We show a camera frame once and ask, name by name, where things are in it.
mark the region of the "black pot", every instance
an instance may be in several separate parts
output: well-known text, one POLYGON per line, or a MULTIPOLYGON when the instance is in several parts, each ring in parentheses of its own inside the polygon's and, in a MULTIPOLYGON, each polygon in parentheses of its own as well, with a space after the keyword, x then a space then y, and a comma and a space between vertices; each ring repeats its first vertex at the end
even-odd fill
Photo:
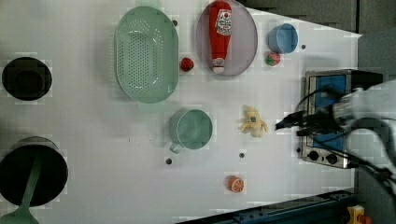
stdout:
POLYGON ((48 67, 37 59, 23 57, 7 64, 2 75, 6 91, 23 101, 43 97, 52 84, 48 67))
POLYGON ((64 157, 55 144, 46 138, 31 137, 14 147, 0 162, 0 193, 3 197, 21 205, 35 156, 39 156, 40 175, 30 206, 49 203, 56 198, 64 189, 68 172, 64 157))

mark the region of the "green colander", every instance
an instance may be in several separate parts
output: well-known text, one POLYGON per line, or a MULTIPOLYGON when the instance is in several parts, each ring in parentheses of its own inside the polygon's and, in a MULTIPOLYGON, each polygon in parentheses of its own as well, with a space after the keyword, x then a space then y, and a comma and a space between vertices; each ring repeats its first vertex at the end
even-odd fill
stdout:
POLYGON ((168 98, 178 83, 178 36, 172 21, 153 7, 136 7, 122 17, 115 38, 122 89, 145 104, 168 98))

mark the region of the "blue bowl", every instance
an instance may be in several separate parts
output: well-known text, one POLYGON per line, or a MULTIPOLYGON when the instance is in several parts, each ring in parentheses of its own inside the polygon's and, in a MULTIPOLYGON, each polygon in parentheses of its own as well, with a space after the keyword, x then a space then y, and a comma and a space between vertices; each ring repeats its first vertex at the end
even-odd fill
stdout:
POLYGON ((291 53, 297 48, 297 43, 297 31, 288 23, 277 26, 268 35, 268 45, 272 52, 291 53))

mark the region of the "yellow toy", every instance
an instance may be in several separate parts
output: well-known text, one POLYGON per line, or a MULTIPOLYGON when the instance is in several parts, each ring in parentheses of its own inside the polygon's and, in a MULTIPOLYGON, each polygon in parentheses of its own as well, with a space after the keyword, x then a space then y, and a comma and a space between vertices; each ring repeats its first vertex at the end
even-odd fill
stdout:
POLYGON ((264 131, 268 133, 267 124, 262 121, 262 117, 259 112, 251 106, 247 107, 247 120, 244 125, 242 125, 241 130, 244 131, 250 129, 251 135, 253 137, 262 137, 264 131))

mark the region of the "ketchup bottle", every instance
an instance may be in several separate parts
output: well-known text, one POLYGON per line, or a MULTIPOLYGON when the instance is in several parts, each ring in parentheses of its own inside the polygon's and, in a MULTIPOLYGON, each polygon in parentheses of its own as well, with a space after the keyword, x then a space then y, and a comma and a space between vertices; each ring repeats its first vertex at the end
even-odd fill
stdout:
POLYGON ((231 38, 231 7, 221 0, 210 7, 209 34, 212 47, 213 71, 216 74, 224 72, 224 61, 231 38))

